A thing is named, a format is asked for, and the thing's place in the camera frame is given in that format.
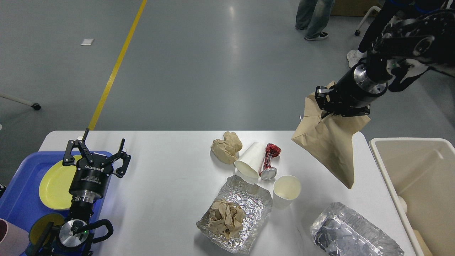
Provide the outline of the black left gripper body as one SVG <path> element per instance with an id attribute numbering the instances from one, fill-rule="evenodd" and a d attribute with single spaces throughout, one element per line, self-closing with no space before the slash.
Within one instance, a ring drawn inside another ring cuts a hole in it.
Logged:
<path id="1" fill-rule="evenodd" d="M 103 162 L 107 162 L 106 156 L 94 156 L 93 162 L 86 158 L 77 161 L 77 170 L 69 188 L 74 201 L 94 203 L 104 197 L 113 167 L 111 164 L 101 167 Z"/>

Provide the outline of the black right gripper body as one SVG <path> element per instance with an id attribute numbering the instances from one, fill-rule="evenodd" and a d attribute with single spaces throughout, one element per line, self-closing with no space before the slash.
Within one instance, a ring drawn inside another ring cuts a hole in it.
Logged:
<path id="1" fill-rule="evenodd" d="M 389 74 L 385 68 L 358 63 L 341 78 L 332 92 L 330 100 L 334 103 L 334 115 L 340 115 L 350 108 L 370 105 L 387 90 Z"/>

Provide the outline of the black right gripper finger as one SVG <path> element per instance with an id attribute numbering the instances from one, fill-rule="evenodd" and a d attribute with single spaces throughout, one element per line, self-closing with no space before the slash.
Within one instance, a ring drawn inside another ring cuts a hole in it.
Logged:
<path id="1" fill-rule="evenodd" d="M 356 116 L 367 116 L 370 114 L 370 105 L 361 108 L 350 108 L 340 115 L 344 118 L 356 117 Z"/>
<path id="2" fill-rule="evenodd" d="M 330 100 L 329 93 L 333 89 L 330 89 L 325 86 L 317 86 L 314 94 L 317 105 L 319 106 L 321 112 L 321 118 L 332 114 L 334 112 L 334 103 Z"/>

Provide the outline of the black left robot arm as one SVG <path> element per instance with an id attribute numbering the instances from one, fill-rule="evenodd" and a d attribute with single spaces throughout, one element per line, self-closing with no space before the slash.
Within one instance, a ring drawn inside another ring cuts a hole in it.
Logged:
<path id="1" fill-rule="evenodd" d="M 107 192 L 109 177 L 122 178 L 131 156 L 124 149 L 124 138 L 112 156 L 90 152 L 85 143 L 88 133 L 86 129 L 81 138 L 68 141 L 62 159 L 63 166 L 76 168 L 68 189 L 72 196 L 69 214 L 61 225 L 47 223 L 37 242 L 30 246 L 30 256 L 56 256 L 58 251 L 78 251 L 82 256 L 91 256 L 92 244 L 107 240 L 114 232 L 109 220 L 91 223 L 90 218 L 94 203 Z"/>

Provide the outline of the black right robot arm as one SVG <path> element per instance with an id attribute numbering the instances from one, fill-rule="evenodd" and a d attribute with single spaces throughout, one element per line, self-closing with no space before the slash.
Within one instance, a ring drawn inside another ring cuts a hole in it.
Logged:
<path id="1" fill-rule="evenodd" d="M 387 25 L 367 57 L 331 88 L 317 86 L 315 100 L 328 115 L 369 115 L 370 104 L 385 92 L 401 92 L 406 79 L 428 69 L 454 76 L 454 10 L 437 10 Z"/>

